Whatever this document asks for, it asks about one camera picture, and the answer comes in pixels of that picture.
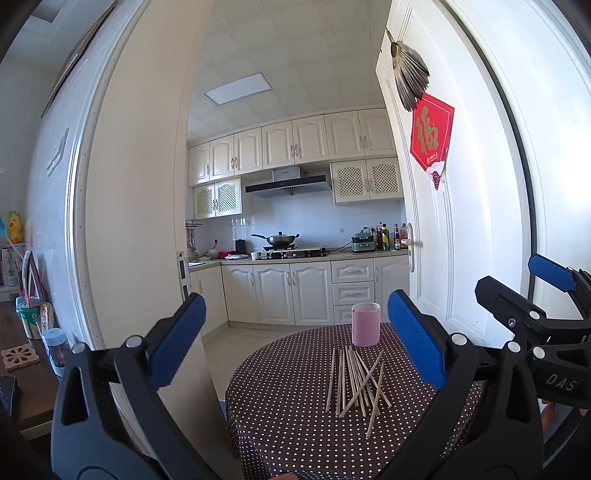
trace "tiled floor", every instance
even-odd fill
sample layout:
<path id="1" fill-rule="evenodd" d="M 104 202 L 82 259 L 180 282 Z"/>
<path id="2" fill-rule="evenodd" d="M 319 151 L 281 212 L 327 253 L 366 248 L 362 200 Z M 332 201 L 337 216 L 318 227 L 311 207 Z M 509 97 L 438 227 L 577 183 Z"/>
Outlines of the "tiled floor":
<path id="1" fill-rule="evenodd" d="M 247 356 L 268 343 L 299 331 L 300 329 L 277 332 L 228 327 L 209 339 L 203 346 L 217 397 L 225 399 L 232 374 Z"/>

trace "kitchen cabinet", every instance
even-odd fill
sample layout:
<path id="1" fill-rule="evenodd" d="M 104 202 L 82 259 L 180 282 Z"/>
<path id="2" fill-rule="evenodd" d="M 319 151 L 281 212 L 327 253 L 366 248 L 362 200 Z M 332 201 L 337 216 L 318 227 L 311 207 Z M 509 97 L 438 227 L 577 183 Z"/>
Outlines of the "kitchen cabinet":
<path id="1" fill-rule="evenodd" d="M 295 325 L 289 264 L 253 265 L 261 323 Z"/>
<path id="2" fill-rule="evenodd" d="M 396 157 L 396 148 L 394 146 L 390 120 L 388 119 L 388 111 L 385 108 L 372 108 L 358 110 L 357 113 L 361 125 L 365 156 L 383 155 Z"/>
<path id="3" fill-rule="evenodd" d="M 240 179 L 219 181 L 193 189 L 196 219 L 240 215 L 247 212 L 252 198 L 243 192 Z"/>
<path id="4" fill-rule="evenodd" d="M 324 115 L 308 116 L 291 122 L 295 163 L 328 160 Z"/>
<path id="5" fill-rule="evenodd" d="M 331 262 L 333 283 L 372 281 L 374 261 L 371 258 L 338 260 Z"/>
<path id="6" fill-rule="evenodd" d="M 324 116 L 331 160 L 365 156 L 357 110 Z"/>
<path id="7" fill-rule="evenodd" d="M 225 179 L 234 175 L 234 135 L 210 142 L 210 180 Z"/>
<path id="8" fill-rule="evenodd" d="M 205 299 L 207 316 L 201 334 L 215 330 L 228 321 L 228 311 L 223 291 L 222 267 L 212 267 L 191 272 L 191 288 Z"/>
<path id="9" fill-rule="evenodd" d="M 374 301 L 374 282 L 333 283 L 335 305 L 355 305 L 363 301 Z"/>
<path id="10" fill-rule="evenodd" d="M 330 164 L 335 203 L 371 200 L 365 160 Z"/>
<path id="11" fill-rule="evenodd" d="M 399 288 L 409 295 L 408 257 L 374 258 L 375 303 L 381 307 L 382 321 L 389 322 L 388 299 Z"/>
<path id="12" fill-rule="evenodd" d="M 263 168 L 296 163 L 291 121 L 262 127 L 262 162 Z"/>
<path id="13" fill-rule="evenodd" d="M 262 170 L 261 128 L 234 134 L 234 174 Z"/>
<path id="14" fill-rule="evenodd" d="M 259 323 L 253 265 L 222 265 L 228 320 Z"/>
<path id="15" fill-rule="evenodd" d="M 209 181 L 209 142 L 189 148 L 189 187 Z"/>
<path id="16" fill-rule="evenodd" d="M 330 262 L 290 265 L 296 325 L 332 325 L 333 296 Z"/>
<path id="17" fill-rule="evenodd" d="M 331 163 L 330 173 L 335 203 L 404 198 L 396 158 Z"/>

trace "polka dot tablecloth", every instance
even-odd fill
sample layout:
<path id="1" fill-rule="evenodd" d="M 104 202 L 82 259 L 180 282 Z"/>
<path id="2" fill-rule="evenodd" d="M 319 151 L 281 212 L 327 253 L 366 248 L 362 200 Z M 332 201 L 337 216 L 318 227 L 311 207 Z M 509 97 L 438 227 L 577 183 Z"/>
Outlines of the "polka dot tablecloth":
<path id="1" fill-rule="evenodd" d="M 382 388 L 392 403 L 388 409 L 380 401 L 381 416 L 366 440 L 369 416 L 363 418 L 359 407 L 345 418 L 335 415 L 336 372 L 331 408 L 324 411 L 333 347 L 338 365 L 339 348 L 350 344 L 351 325 L 307 330 L 270 343 L 238 367 L 226 391 L 226 413 L 246 480 L 286 472 L 300 480 L 369 479 L 400 449 L 435 391 L 420 380 L 392 326 L 383 323 L 379 344 L 355 348 L 368 368 L 384 350 Z M 455 445 L 479 397 L 480 385 L 474 384 L 446 450 Z"/>

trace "range hood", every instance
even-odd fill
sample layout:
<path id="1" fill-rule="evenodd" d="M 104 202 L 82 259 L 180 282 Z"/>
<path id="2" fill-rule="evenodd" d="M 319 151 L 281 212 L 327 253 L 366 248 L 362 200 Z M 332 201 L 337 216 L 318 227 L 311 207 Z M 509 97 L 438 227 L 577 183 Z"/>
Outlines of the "range hood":
<path id="1" fill-rule="evenodd" d="M 296 193 L 323 192 L 330 189 L 330 175 L 319 173 L 313 176 L 302 176 L 300 166 L 294 166 L 274 169 L 273 181 L 249 185 L 245 191 L 257 197 L 270 198 Z"/>

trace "kitchen countertop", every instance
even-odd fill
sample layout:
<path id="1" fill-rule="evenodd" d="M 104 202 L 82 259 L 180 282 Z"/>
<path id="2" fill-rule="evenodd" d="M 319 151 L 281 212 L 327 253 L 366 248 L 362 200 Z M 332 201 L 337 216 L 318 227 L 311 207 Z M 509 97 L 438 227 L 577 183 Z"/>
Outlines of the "kitchen countertop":
<path id="1" fill-rule="evenodd" d="M 251 258 L 243 258 L 240 260 L 205 260 L 203 265 L 189 267 L 190 272 L 198 270 L 205 270 L 206 268 L 217 267 L 218 265 L 258 265 L 267 263 L 302 263 L 302 262 L 328 262 L 337 260 L 354 260 L 359 258 L 381 258 L 381 257 L 397 257 L 399 255 L 408 255 L 408 250 L 390 250 L 387 252 L 345 252 L 332 251 L 326 257 L 310 257 L 310 258 L 279 258 L 274 260 L 252 260 Z"/>

